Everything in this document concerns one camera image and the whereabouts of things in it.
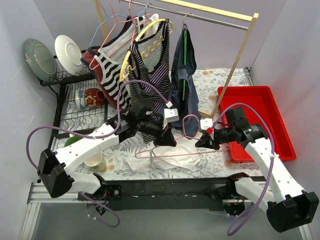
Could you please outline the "pink wire hanger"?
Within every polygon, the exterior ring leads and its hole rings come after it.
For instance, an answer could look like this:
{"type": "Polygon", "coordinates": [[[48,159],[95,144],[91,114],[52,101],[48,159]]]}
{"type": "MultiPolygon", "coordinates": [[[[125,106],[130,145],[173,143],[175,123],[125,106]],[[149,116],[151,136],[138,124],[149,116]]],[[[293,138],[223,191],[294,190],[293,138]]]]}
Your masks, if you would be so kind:
{"type": "Polygon", "coordinates": [[[137,152],[135,154],[136,159],[147,159],[150,160],[155,158],[173,158],[173,157],[181,157],[181,156],[192,156],[192,155],[201,155],[201,154],[208,154],[208,153],[217,153],[217,152],[226,152],[226,150],[215,150],[215,151],[205,151],[205,152],[197,152],[195,147],[191,147],[193,150],[188,150],[189,144],[185,142],[185,144],[178,145],[176,147],[171,146],[155,146],[148,150],[143,150],[137,152]]]}

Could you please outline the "white tank top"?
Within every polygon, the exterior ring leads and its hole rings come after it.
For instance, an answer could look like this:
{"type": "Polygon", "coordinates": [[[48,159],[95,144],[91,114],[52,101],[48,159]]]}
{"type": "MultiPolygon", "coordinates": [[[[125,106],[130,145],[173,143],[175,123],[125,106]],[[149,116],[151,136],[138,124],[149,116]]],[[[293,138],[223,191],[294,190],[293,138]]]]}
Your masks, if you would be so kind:
{"type": "MultiPolygon", "coordinates": [[[[189,139],[186,137],[179,137],[177,140],[177,145],[184,145],[185,142],[188,143],[186,146],[187,150],[194,151],[191,147],[195,147],[196,140],[189,139]]],[[[145,173],[152,170],[170,170],[174,168],[183,168],[187,170],[192,170],[201,160],[200,154],[197,155],[187,155],[187,156],[180,156],[180,157],[165,157],[165,158],[153,158],[150,160],[147,159],[137,159],[135,158],[136,153],[149,150],[154,148],[155,146],[150,145],[142,150],[136,151],[133,156],[128,157],[124,162],[128,165],[128,167],[138,173],[145,173]]]]}

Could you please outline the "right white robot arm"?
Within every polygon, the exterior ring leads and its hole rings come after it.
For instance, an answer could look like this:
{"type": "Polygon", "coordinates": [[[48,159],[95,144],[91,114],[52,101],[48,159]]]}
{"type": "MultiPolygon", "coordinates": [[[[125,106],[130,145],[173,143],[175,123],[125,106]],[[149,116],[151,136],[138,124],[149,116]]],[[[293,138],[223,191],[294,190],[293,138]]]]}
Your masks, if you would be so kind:
{"type": "Polygon", "coordinates": [[[226,108],[228,127],[216,129],[217,121],[211,118],[199,121],[202,132],[197,148],[219,150],[222,144],[238,143],[258,165],[265,177],[265,185],[260,186],[244,172],[227,178],[226,192],[232,199],[240,196],[251,204],[237,217],[237,226],[230,226],[227,235],[234,235],[260,208],[266,214],[270,225],[279,233],[307,225],[313,221],[319,205],[315,192],[307,192],[292,177],[279,155],[275,152],[275,141],[266,123],[250,124],[245,117],[243,103],[235,103],[226,108]]]}

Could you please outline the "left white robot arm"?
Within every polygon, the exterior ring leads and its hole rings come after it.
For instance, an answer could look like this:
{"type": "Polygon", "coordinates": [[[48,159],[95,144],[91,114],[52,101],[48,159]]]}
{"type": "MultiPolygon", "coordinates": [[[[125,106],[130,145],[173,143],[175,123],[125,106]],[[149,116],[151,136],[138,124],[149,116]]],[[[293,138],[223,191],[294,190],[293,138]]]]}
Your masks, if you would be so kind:
{"type": "Polygon", "coordinates": [[[137,132],[152,136],[155,146],[175,147],[177,142],[171,123],[179,120],[178,110],[168,102],[163,113],[156,113],[155,117],[152,114],[153,102],[141,98],[79,141],[56,151],[44,150],[40,154],[37,174],[49,195],[58,198],[75,191],[89,194],[95,200],[103,199],[107,193],[107,182],[98,173],[83,174],[76,172],[76,168],[137,132]]]}

